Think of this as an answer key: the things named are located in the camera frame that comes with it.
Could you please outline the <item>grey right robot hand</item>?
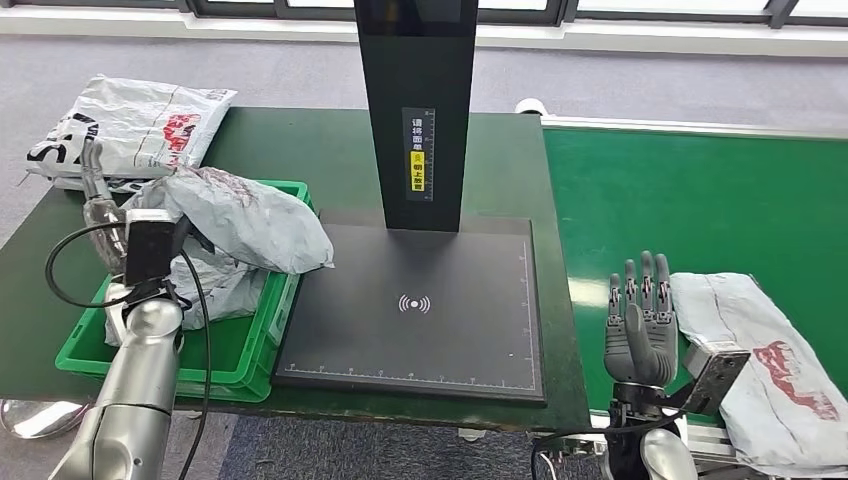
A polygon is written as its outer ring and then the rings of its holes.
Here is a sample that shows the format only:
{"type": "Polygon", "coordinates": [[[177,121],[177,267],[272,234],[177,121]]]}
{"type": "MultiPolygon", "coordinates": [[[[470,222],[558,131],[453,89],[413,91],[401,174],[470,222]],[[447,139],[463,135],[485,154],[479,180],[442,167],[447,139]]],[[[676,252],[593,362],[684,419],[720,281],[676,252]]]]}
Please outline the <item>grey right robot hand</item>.
{"type": "Polygon", "coordinates": [[[609,277],[604,366],[617,382],[664,388],[677,374],[677,337],[667,258],[645,250],[609,277]]]}

